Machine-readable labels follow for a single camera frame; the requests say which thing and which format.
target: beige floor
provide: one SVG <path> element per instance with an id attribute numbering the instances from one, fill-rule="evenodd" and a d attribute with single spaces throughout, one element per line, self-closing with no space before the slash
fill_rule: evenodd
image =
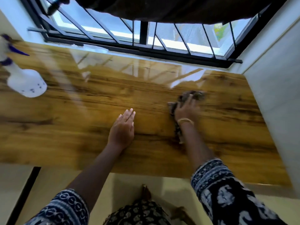
<path id="1" fill-rule="evenodd" d="M 42 168 L 16 225 L 22 225 L 34 216 L 78 173 L 72 170 Z M 111 173 L 91 213 L 89 225 L 101 225 L 111 212 L 132 203 L 140 196 L 142 184 L 148 186 L 156 201 L 163 199 L 174 206 L 184 206 L 197 225 L 212 224 L 189 180 Z M 277 212 L 287 224 L 299 224 L 300 200 L 265 195 L 257 195 L 257 197 Z"/>

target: white spray bottle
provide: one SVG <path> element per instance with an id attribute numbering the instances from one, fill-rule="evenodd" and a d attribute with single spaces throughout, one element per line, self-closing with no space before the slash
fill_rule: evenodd
<path id="1" fill-rule="evenodd" d="M 2 34 L 0 36 L 0 64 L 10 72 L 7 85 L 26 97 L 32 98 L 40 96 L 47 90 L 47 84 L 37 71 L 21 69 L 13 60 L 6 56 L 7 52 L 15 52 L 29 56 L 13 47 L 10 41 L 11 38 L 8 35 Z"/>

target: wooden countertop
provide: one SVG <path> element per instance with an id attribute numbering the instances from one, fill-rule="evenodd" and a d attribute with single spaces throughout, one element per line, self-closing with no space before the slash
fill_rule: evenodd
<path id="1" fill-rule="evenodd" d="M 174 140 L 167 102 L 203 90 L 205 142 L 247 183 L 290 186 L 283 162 L 243 75 L 49 45 L 17 42 L 30 54 L 10 57 L 48 85 L 26 98 L 0 69 L 0 162 L 83 169 L 101 152 L 125 109 L 136 111 L 135 140 L 113 172 L 189 178 L 184 148 Z"/>

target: bangle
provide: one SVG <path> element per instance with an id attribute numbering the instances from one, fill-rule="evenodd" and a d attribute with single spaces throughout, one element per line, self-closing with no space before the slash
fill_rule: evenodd
<path id="1" fill-rule="evenodd" d="M 188 118 L 185 118 L 185 117 L 179 119 L 179 120 L 177 121 L 177 123 L 178 123 L 178 125 L 179 125 L 181 122 L 185 122 L 185 121 L 190 122 L 192 125 L 194 125 L 194 122 L 193 122 L 192 120 L 190 120 L 190 119 L 188 119 Z"/>

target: sleeve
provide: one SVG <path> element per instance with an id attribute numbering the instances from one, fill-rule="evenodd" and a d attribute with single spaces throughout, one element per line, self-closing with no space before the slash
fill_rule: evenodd
<path id="1" fill-rule="evenodd" d="M 286 224 L 234 177 L 220 159 L 199 167 L 191 185 L 214 225 Z"/>
<path id="2" fill-rule="evenodd" d="M 59 192 L 48 205 L 25 225 L 87 225 L 89 211 L 75 190 Z"/>

